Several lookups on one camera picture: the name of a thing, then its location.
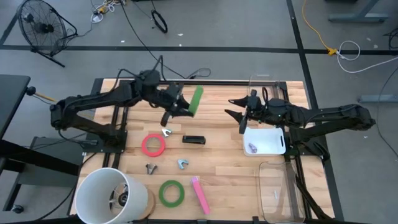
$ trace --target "caster wheel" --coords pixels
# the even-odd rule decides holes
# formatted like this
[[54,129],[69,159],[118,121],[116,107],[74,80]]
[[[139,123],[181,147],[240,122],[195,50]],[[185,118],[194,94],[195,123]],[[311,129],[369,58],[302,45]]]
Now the caster wheel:
[[20,214],[24,211],[24,207],[20,206],[20,205],[13,205],[11,211]]

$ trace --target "extension cord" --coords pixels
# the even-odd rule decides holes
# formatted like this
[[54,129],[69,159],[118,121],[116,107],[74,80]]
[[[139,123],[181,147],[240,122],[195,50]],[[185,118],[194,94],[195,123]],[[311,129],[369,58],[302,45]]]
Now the extension cord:
[[103,4],[96,7],[95,11],[91,14],[91,23],[99,23],[104,19],[104,14],[106,13],[105,9],[108,9],[111,12],[114,12],[114,6],[120,5],[121,0],[119,3],[115,3],[115,0],[104,0]]
[[[309,26],[309,28],[311,28],[311,30],[313,30],[315,33],[318,34],[318,37],[319,37],[319,39],[320,39],[322,45],[328,50],[328,55],[329,55],[329,56],[333,56],[334,54],[337,55],[337,62],[338,62],[338,65],[340,66],[340,68],[341,68],[343,71],[345,71],[345,72],[347,72],[347,73],[351,73],[351,74],[359,73],[359,72],[366,71],[366,70],[368,70],[368,69],[370,69],[370,68],[374,68],[374,67],[376,67],[376,66],[383,65],[383,64],[385,64],[385,63],[392,62],[392,61],[398,59],[398,57],[395,57],[395,58],[393,58],[393,59],[386,60],[385,62],[380,62],[380,63],[374,64],[374,65],[371,65],[371,66],[369,66],[369,67],[367,67],[367,68],[364,68],[364,69],[361,69],[361,70],[358,70],[358,71],[348,71],[347,69],[345,69],[345,68],[341,65],[340,58],[341,58],[341,59],[344,59],[344,60],[347,60],[347,61],[350,61],[350,62],[355,61],[355,60],[358,59],[359,56],[361,55],[361,47],[360,47],[356,42],[354,42],[354,41],[352,41],[352,40],[346,40],[346,41],[344,41],[343,43],[341,43],[341,45],[340,45],[340,47],[339,47],[338,50],[337,50],[337,49],[333,49],[333,48],[331,48],[331,47],[328,47],[328,46],[324,43],[321,34],[316,30],[316,28],[312,27],[312,26],[310,25],[310,23],[307,21],[307,19],[305,18],[305,11],[304,11],[304,9],[305,9],[306,3],[307,3],[307,0],[304,0],[303,6],[302,6],[302,16],[303,16],[304,22]],[[352,43],[352,44],[354,44],[354,45],[358,48],[358,54],[357,54],[357,56],[356,56],[355,58],[347,58],[347,57],[345,57],[344,55],[342,55],[342,54],[340,53],[340,52],[341,52],[341,48],[343,47],[343,45],[345,45],[345,43]]]

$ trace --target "transparent container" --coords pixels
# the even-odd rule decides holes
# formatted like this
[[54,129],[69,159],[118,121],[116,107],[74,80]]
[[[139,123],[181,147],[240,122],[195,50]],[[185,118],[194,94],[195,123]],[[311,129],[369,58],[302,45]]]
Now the transparent container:
[[295,183],[294,164],[282,156],[259,166],[260,214],[269,223],[304,222],[302,195]]

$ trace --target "white container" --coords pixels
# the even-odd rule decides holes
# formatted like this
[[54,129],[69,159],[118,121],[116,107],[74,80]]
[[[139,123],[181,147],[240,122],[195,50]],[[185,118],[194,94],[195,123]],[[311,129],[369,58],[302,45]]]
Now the white container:
[[[257,148],[253,153],[249,143]],[[283,130],[280,128],[251,129],[243,134],[243,151],[246,156],[277,156],[286,152]]]
[[[128,186],[128,198],[117,215],[109,208],[109,197],[120,184]],[[102,168],[90,173],[76,193],[76,211],[79,218],[89,224],[127,223],[137,220],[148,203],[148,191],[138,180],[117,169]]]

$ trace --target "gray floor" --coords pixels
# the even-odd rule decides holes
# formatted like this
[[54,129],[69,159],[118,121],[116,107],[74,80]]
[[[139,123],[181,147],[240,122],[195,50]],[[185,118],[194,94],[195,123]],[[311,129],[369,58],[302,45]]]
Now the gray floor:
[[[20,1],[0,2],[0,33],[4,30]],[[77,26],[79,34],[90,28],[90,1],[48,0],[64,17]],[[306,49],[322,49],[317,35],[304,24],[301,17],[303,0],[294,0],[298,26]],[[383,24],[332,24],[327,20],[331,12],[357,10],[366,3],[355,5],[308,0],[308,20],[321,32],[330,47],[338,47],[344,40],[353,40],[363,49],[387,49],[387,37],[382,35],[396,28],[398,3],[380,1],[372,12],[389,13]],[[198,47],[280,47],[296,48],[294,33],[285,1],[276,0],[162,0],[155,2],[158,11],[169,24],[169,33],[163,35],[152,29],[152,22],[133,4],[126,8],[129,17],[143,41],[150,46]],[[138,2],[149,12],[147,1]],[[6,45],[26,45],[18,25],[14,26]],[[87,36],[75,39],[71,45],[140,46],[127,26],[120,7],[108,13],[104,21],[93,25]],[[269,74],[273,80],[301,80],[304,75],[298,54],[251,52],[154,52],[163,54],[165,63],[189,74],[200,68],[212,70],[211,79],[247,80],[253,74]],[[147,52],[131,51],[64,51],[55,56],[67,67],[58,65],[23,50],[0,50],[0,73],[28,75],[31,85],[38,91],[56,99],[70,95],[88,94],[93,80],[98,77],[114,77],[119,68],[138,72],[154,64]],[[343,63],[350,70],[359,70],[370,64],[390,59],[390,56],[362,56],[353,63]],[[321,107],[355,103],[362,94],[378,94],[389,74],[398,66],[392,62],[357,75],[341,70],[336,57],[307,55],[318,104]],[[167,78],[177,78],[170,72]],[[398,77],[392,78],[385,92],[395,93]],[[364,105],[376,115],[375,105]],[[379,125],[386,139],[398,145],[396,105],[380,107]],[[68,130],[68,136],[77,131]],[[6,139],[21,145],[29,145],[34,136],[57,137],[49,125],[48,106],[25,97],[7,133]],[[377,134],[376,127],[369,131],[342,131],[327,136],[336,183],[343,213],[347,221],[365,223],[395,223],[398,206],[398,158]],[[15,175],[1,176],[1,183],[10,183]],[[1,186],[0,202],[7,195],[7,186]],[[24,187],[17,203],[24,205],[25,214],[0,215],[0,222],[33,220],[47,213],[61,201],[70,189],[60,187]],[[66,207],[58,209],[51,217],[66,214]]]

